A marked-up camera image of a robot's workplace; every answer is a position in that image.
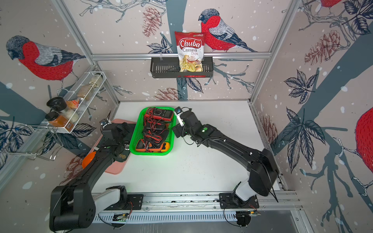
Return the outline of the red multimeter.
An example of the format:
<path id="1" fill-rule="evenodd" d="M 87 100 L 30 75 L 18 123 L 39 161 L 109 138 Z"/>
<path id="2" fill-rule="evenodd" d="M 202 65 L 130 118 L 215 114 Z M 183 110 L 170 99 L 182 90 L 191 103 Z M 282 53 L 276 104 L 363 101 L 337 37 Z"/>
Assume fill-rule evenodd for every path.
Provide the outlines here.
<path id="1" fill-rule="evenodd" d="M 163 120 L 163 121 L 172 121 L 174 116 L 174 112 L 171 110 L 165 110 L 160 108 L 151 107 L 148 108 L 144 118 L 145 119 L 156 119 L 156 120 Z"/>

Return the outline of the orange black multimeter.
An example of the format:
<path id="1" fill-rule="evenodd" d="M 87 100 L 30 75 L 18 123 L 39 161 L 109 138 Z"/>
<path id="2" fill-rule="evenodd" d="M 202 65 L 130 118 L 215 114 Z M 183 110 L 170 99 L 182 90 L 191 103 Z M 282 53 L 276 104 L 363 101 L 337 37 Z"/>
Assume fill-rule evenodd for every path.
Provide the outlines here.
<path id="1" fill-rule="evenodd" d="M 165 144 L 161 146 L 153 145 L 152 143 L 141 139 L 136 145 L 137 152 L 162 152 L 165 149 Z"/>

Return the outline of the green plastic basket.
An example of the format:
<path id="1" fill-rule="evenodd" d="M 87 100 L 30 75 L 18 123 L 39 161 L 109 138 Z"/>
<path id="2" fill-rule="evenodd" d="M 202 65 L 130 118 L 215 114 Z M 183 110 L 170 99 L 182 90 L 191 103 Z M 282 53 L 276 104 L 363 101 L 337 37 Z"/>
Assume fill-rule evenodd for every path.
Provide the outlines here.
<path id="1" fill-rule="evenodd" d="M 130 152 L 133 153 L 133 154 L 135 154 L 135 155 L 149 155 L 149 156 L 156 156 L 156 155 L 157 156 L 164 156 L 164 155 L 167 155 L 173 149 L 174 133 L 173 133 L 172 128 L 177 123 L 176 117 L 173 116 L 172 121 L 163 121 L 163 120 L 156 120 L 156 119 L 145 119 L 144 115 L 145 115 L 145 113 L 146 113 L 146 111 L 147 111 L 148 108 L 151 108 L 151 107 L 144 108 L 140 112 L 140 114 L 139 114 L 138 121 L 137 121 L 137 124 L 135 126 L 135 130 L 134 130 L 134 133 L 133 133 L 133 136 L 132 136 L 132 139 L 131 139 L 131 143 L 130 143 Z M 155 107 L 155 108 L 160 108 L 160 109 L 165 109 L 165 110 L 171 110 L 171 111 L 174 112 L 174 108 L 172 108 L 172 107 Z M 168 135 L 167 139 L 164 141 L 164 142 L 168 142 L 170 144 L 170 149 L 167 152 L 137 152 L 136 151 L 136 145 L 138 144 L 138 141 L 141 140 L 141 139 L 144 139 L 144 136 L 143 136 L 142 132 L 145 131 L 144 130 L 144 126 L 145 126 L 145 124 L 148 121 L 153 121 L 153 122 L 163 121 L 163 122 L 169 124 L 169 127 L 167 128 L 167 129 L 169 129 L 169 135 Z M 159 143 L 159 144 L 158 143 L 152 143 L 152 144 L 153 145 L 157 145 L 157 146 L 161 146 L 163 143 Z"/>

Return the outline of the yellow multimeter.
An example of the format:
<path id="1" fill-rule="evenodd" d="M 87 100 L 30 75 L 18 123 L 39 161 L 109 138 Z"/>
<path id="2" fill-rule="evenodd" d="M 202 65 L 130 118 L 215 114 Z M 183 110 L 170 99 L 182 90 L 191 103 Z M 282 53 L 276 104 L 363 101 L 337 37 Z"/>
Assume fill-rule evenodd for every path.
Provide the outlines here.
<path id="1" fill-rule="evenodd" d="M 170 144 L 168 142 L 164 142 L 162 144 L 162 148 L 160 152 L 167 152 L 170 149 Z"/>

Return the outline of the small black multimeter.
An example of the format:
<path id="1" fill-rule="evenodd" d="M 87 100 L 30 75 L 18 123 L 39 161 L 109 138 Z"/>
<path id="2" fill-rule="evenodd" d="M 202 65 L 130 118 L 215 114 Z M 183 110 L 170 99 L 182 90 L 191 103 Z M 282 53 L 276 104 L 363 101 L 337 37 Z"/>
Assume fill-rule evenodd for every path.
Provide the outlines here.
<path id="1" fill-rule="evenodd" d="M 168 127 L 169 127 L 169 124 L 165 123 L 163 121 L 160 121 L 160 122 L 148 121 L 144 126 L 144 130 L 146 130 L 146 131 L 164 131 Z"/>

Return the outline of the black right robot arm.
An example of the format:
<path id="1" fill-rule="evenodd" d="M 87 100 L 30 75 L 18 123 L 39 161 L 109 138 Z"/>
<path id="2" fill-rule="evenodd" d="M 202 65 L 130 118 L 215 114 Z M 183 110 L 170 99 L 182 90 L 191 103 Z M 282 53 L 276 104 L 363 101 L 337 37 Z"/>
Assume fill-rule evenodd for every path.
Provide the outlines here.
<path id="1" fill-rule="evenodd" d="M 245 202 L 255 195 L 269 196 L 279 176 L 279 169 L 271 151 L 250 148 L 229 138 L 210 124 L 203 125 L 190 108 L 184 112 L 177 107 L 174 114 L 179 121 L 173 127 L 176 137 L 190 136 L 197 146 L 204 145 L 218 150 L 249 172 L 248 179 L 235 187 L 235 199 Z"/>

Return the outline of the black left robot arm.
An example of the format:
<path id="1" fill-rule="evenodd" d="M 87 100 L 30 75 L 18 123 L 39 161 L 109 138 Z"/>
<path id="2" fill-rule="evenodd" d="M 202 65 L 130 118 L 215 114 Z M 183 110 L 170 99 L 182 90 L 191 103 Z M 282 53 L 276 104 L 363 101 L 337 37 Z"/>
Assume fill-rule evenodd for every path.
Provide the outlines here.
<path id="1" fill-rule="evenodd" d="M 92 161 L 74 179 L 51 192 L 51 231 L 71 231 L 91 225 L 97 211 L 92 188 L 114 162 L 127 160 L 135 126 L 134 123 L 124 122 L 103 127 L 99 150 Z"/>

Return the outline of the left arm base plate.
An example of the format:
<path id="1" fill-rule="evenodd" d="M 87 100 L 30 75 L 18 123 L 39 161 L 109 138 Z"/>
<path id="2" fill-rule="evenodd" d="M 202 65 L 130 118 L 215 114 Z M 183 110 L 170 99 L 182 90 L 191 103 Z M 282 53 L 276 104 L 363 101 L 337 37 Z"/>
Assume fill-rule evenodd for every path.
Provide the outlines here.
<path id="1" fill-rule="evenodd" d="M 141 210 L 143 198 L 143 194 L 128 194 L 126 200 L 120 198 L 117 203 L 110 205 L 105 211 Z"/>

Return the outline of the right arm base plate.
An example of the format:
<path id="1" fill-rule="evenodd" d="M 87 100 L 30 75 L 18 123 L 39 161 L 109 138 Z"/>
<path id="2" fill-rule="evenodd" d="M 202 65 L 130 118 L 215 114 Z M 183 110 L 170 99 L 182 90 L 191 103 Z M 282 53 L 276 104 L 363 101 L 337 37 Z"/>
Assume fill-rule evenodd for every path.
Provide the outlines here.
<path id="1" fill-rule="evenodd" d="M 252 196 L 247 201 L 242 201 L 233 193 L 220 193 L 219 203 L 221 209 L 258 209 L 257 196 Z"/>

